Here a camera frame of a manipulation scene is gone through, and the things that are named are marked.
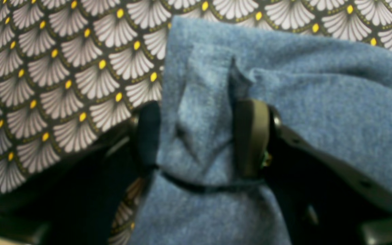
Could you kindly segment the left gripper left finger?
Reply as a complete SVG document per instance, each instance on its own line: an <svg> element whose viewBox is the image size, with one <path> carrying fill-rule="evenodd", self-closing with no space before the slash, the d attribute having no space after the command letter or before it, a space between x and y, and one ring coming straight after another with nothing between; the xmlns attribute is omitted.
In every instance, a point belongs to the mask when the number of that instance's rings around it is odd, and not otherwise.
<svg viewBox="0 0 392 245"><path fill-rule="evenodd" d="M132 115L110 128L106 135L109 144L105 159L110 160L126 148L137 175L146 177L157 167L161 112L158 101L137 107Z"/></svg>

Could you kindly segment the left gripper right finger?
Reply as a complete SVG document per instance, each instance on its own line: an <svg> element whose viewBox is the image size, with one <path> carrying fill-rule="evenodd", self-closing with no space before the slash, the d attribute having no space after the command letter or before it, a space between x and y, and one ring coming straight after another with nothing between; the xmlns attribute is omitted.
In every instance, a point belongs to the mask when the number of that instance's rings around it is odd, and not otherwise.
<svg viewBox="0 0 392 245"><path fill-rule="evenodd" d="M319 215L392 215L392 191L311 146L282 123L275 107L254 99L238 101L233 134L239 173L263 177L283 212L311 206Z"/></svg>

